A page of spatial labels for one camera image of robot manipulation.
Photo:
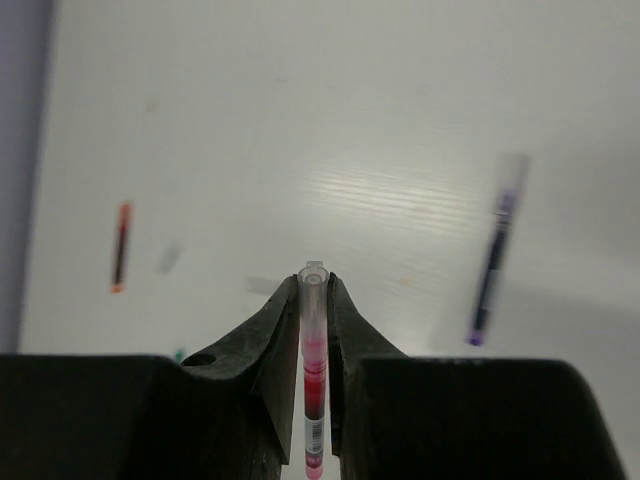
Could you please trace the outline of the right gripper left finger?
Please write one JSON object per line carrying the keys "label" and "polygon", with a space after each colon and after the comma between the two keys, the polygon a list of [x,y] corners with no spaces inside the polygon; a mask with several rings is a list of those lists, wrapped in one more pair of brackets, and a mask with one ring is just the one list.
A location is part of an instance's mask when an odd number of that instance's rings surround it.
{"label": "right gripper left finger", "polygon": [[5,479],[276,479],[289,462],[298,282],[182,362],[5,355]]}

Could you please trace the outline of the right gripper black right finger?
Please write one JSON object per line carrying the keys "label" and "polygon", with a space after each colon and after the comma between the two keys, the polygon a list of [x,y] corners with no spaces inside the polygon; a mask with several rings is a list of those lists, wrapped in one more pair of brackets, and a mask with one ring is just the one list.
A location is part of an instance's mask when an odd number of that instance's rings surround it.
{"label": "right gripper black right finger", "polygon": [[570,364],[404,354],[327,293],[332,452],[345,479],[621,479],[596,399]]}

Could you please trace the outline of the red pen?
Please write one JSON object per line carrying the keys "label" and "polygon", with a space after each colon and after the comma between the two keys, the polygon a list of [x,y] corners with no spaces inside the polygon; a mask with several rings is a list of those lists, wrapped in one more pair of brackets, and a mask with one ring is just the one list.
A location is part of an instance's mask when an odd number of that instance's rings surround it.
{"label": "red pen", "polygon": [[304,369],[305,470],[308,479],[320,479],[324,459],[327,340],[307,335],[302,344]]}

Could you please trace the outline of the purple pen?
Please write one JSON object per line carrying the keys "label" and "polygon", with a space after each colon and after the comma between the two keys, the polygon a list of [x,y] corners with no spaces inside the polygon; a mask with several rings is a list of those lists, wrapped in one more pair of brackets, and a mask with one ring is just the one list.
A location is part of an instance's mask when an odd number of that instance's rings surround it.
{"label": "purple pen", "polygon": [[481,346],[484,343],[516,207],[516,191],[505,190],[500,195],[494,211],[495,225],[493,238],[485,262],[485,268],[476,298],[473,320],[471,321],[469,329],[468,343],[472,346]]}

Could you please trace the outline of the orange pen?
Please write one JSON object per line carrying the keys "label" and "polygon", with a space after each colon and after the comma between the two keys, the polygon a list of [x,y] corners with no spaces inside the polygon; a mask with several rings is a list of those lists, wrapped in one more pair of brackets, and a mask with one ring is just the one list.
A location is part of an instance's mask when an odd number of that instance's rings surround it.
{"label": "orange pen", "polygon": [[131,225],[133,205],[130,201],[124,202],[118,211],[116,243],[114,250],[114,263],[111,275],[111,292],[124,291],[126,258],[128,252],[129,231]]}

